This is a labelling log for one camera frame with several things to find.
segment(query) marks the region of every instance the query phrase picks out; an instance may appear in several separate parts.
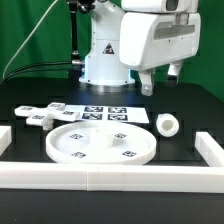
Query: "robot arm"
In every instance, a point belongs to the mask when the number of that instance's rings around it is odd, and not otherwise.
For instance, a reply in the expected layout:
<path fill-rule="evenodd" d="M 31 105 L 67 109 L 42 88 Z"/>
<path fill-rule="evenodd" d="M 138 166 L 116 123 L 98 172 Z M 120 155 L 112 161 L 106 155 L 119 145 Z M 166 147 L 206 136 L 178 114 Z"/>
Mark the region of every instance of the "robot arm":
<path fill-rule="evenodd" d="M 155 68 L 170 64 L 167 84 L 178 82 L 183 60 L 197 53 L 200 38 L 198 0 L 122 0 L 120 60 L 139 71 L 142 93 L 153 92 Z"/>

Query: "white cylinder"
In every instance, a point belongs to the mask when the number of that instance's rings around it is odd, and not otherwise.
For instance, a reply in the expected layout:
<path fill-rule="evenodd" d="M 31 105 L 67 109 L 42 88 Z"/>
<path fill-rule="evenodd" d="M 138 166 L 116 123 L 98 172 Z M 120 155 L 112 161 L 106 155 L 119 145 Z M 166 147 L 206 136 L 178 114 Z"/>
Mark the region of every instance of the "white cylinder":
<path fill-rule="evenodd" d="M 172 137 L 179 130 L 179 122 L 171 114 L 160 114 L 156 121 L 158 132 L 164 137 Z"/>
<path fill-rule="evenodd" d="M 113 146 L 114 134 L 109 128 L 94 128 L 90 133 L 90 146 L 96 149 Z"/>

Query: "small white block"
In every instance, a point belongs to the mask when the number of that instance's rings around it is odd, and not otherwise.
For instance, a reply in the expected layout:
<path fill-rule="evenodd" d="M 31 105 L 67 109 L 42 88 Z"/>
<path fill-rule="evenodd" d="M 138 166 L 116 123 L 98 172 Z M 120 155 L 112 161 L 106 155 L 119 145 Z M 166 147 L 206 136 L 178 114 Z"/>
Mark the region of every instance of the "small white block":
<path fill-rule="evenodd" d="M 10 126 L 0 126 L 0 156 L 12 142 Z"/>

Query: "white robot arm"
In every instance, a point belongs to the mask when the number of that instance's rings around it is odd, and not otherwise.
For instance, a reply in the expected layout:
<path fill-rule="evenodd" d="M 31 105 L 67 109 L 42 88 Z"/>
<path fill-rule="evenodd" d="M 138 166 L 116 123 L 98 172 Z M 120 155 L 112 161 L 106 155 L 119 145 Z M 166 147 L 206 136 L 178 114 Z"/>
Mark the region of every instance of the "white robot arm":
<path fill-rule="evenodd" d="M 155 68 L 170 64 L 167 84 L 174 85 L 183 60 L 197 53 L 200 38 L 198 0 L 122 0 L 120 60 L 139 71 L 142 93 L 153 92 Z"/>
<path fill-rule="evenodd" d="M 121 0 L 122 9 L 109 0 L 66 1 L 73 23 L 76 10 L 92 10 L 91 51 L 79 79 L 91 88 L 116 91 L 112 88 L 130 86 L 134 83 L 132 69 L 139 72 L 142 93 L 150 96 L 156 67 L 170 64 L 166 83 L 175 85 L 183 60 L 197 53 L 201 26 L 198 0 Z M 77 43 L 73 41 L 74 65 L 79 64 L 77 59 Z"/>

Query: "black surface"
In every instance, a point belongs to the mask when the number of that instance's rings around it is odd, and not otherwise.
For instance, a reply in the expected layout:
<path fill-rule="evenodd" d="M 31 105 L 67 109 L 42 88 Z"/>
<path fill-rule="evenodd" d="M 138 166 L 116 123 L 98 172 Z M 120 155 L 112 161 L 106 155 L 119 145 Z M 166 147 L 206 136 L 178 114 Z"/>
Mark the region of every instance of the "black surface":
<path fill-rule="evenodd" d="M 66 79 L 17 78 L 0 86 L 0 125 L 11 125 L 13 143 L 2 161 L 52 162 L 45 153 L 47 132 L 14 115 L 20 105 L 51 102 L 145 107 L 155 135 L 156 157 L 148 165 L 207 166 L 193 147 L 196 131 L 208 131 L 224 146 L 224 104 L 197 85 L 157 84 L 154 95 L 140 90 L 98 94 L 74 88 Z M 161 137 L 155 121 L 172 113 L 180 122 L 175 137 Z M 55 122 L 55 127 L 64 122 Z M 223 194 L 0 190 L 0 223 L 223 223 Z"/>

